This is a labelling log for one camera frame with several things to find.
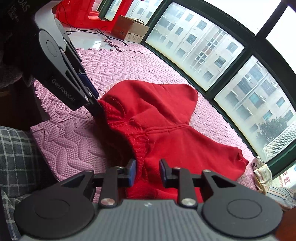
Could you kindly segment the brown cardboard box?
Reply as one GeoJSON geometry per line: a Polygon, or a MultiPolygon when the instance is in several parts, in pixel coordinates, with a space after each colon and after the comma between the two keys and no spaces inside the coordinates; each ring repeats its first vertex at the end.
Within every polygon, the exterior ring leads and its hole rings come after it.
{"type": "Polygon", "coordinates": [[[145,24],[120,15],[111,30],[111,34],[123,41],[140,43],[148,30],[149,27],[145,24]]]}

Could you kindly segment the red plastic stool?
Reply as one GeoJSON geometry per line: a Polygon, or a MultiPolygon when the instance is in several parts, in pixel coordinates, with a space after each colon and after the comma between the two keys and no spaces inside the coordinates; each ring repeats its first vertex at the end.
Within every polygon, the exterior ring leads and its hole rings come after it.
{"type": "Polygon", "coordinates": [[[66,25],[82,29],[101,29],[111,31],[120,15],[125,15],[132,4],[132,0],[121,1],[114,18],[104,20],[99,12],[92,11],[95,1],[62,1],[57,5],[56,18],[66,25]]]}

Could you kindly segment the loose pink mat pieces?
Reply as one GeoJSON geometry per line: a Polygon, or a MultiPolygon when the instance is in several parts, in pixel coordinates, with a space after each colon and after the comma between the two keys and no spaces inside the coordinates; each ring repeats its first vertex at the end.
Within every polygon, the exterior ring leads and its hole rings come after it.
{"type": "Polygon", "coordinates": [[[109,50],[109,51],[115,51],[115,52],[122,52],[123,51],[123,47],[125,46],[125,44],[123,44],[120,41],[114,40],[104,40],[104,42],[102,42],[101,44],[101,48],[104,50],[109,50]]]}

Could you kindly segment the panda print cloth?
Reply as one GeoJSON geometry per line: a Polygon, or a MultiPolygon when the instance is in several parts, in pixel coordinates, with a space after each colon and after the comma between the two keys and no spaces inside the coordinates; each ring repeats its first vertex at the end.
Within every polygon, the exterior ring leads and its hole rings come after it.
{"type": "Polygon", "coordinates": [[[255,171],[259,168],[261,168],[262,166],[265,165],[265,162],[262,161],[262,159],[260,158],[260,156],[256,156],[252,161],[251,161],[251,165],[252,165],[252,169],[255,171]]]}

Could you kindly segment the plaid trouser leg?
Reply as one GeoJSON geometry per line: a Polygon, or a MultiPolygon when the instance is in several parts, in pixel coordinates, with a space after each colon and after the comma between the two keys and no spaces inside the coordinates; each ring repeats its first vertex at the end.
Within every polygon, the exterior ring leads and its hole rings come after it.
{"type": "Polygon", "coordinates": [[[21,237],[15,207],[56,182],[32,135],[1,126],[1,233],[8,234],[8,240],[21,237]]]}

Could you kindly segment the yellow patterned folded cloth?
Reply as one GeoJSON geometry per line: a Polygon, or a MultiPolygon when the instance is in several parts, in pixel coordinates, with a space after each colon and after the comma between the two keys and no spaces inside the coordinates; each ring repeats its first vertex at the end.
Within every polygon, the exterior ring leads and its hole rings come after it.
{"type": "Polygon", "coordinates": [[[272,172],[267,164],[254,170],[254,181],[257,187],[257,191],[262,194],[266,194],[269,188],[273,184],[272,172]]]}

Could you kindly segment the blue striped folded cloth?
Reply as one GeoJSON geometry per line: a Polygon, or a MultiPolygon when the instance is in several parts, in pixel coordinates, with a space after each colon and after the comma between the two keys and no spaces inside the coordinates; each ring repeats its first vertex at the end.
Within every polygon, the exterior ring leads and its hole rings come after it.
{"type": "Polygon", "coordinates": [[[295,190],[291,188],[271,186],[266,196],[277,202],[283,211],[295,208],[295,190]]]}

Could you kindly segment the pink foam floor mat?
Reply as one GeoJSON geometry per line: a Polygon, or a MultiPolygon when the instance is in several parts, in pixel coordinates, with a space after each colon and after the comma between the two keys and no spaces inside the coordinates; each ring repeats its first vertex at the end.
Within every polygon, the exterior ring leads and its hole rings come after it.
{"type": "MultiPolygon", "coordinates": [[[[99,92],[99,99],[124,80],[189,85],[163,60],[136,44],[122,52],[79,49],[78,53],[87,75],[99,92]]],[[[107,159],[97,136],[98,126],[85,108],[72,111],[41,83],[36,82],[35,87],[37,97],[50,118],[31,127],[31,132],[49,168],[59,181],[84,170],[102,173],[107,166],[115,166],[107,159]]],[[[197,93],[198,101],[189,125],[219,144],[240,149],[248,165],[244,174],[236,181],[255,190],[251,166],[253,154],[217,110],[197,93]]]]}

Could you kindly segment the red hooded sweatshirt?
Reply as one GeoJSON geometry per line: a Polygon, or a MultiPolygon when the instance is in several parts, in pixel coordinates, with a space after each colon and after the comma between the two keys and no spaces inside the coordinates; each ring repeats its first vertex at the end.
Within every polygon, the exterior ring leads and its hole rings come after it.
{"type": "Polygon", "coordinates": [[[200,174],[208,169],[230,180],[240,178],[248,165],[237,147],[219,144],[189,125],[198,93],[186,84],[154,84],[124,80],[98,102],[97,136],[110,163],[137,162],[129,199],[177,199],[163,187],[159,162],[200,174]]]}

